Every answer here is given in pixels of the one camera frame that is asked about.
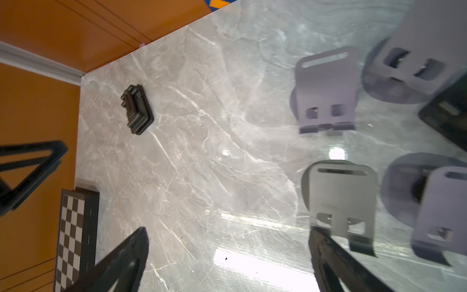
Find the purple-grey phone stand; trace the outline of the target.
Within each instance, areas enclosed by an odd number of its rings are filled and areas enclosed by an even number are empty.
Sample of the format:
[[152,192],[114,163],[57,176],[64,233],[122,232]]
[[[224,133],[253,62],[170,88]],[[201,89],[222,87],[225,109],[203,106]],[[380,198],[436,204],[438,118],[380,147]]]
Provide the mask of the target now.
[[381,200],[398,221],[413,229],[417,257],[448,265],[445,251],[467,253],[467,164],[432,153],[394,160],[380,187]]
[[346,46],[301,58],[294,70],[299,133],[354,130],[359,85],[358,50]]
[[466,65],[466,1],[415,1],[399,28],[369,54],[362,85],[384,102],[420,103]]

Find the dark grey round phone stand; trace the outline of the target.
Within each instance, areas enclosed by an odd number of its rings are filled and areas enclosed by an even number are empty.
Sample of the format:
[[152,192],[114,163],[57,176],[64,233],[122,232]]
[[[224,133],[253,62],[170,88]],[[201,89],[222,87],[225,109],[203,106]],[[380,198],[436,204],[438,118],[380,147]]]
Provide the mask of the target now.
[[311,228],[346,238],[353,252],[375,256],[377,175],[373,169],[345,160],[319,161],[305,170],[302,195]]

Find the black phone stand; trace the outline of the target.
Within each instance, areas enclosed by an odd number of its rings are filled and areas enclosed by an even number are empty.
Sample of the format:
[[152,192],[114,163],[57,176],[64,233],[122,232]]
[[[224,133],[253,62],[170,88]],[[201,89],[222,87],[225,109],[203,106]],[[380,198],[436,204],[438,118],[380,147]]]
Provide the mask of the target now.
[[121,96],[126,109],[127,126],[134,135],[141,135],[154,122],[154,114],[142,85],[130,85]]
[[467,150],[467,76],[436,95],[418,117],[443,137]]

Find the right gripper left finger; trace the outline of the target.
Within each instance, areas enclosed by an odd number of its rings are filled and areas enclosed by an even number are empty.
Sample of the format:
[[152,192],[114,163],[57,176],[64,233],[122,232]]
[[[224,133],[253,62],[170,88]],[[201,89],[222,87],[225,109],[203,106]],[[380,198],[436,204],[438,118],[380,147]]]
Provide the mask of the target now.
[[67,292],[136,292],[149,252],[145,227],[139,227]]

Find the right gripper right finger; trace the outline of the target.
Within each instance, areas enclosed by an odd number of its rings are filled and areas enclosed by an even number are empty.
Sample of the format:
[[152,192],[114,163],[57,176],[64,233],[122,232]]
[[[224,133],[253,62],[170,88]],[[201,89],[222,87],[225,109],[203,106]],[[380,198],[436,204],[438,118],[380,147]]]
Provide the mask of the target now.
[[391,292],[392,289],[336,243],[325,229],[313,226],[308,240],[314,275],[322,292]]

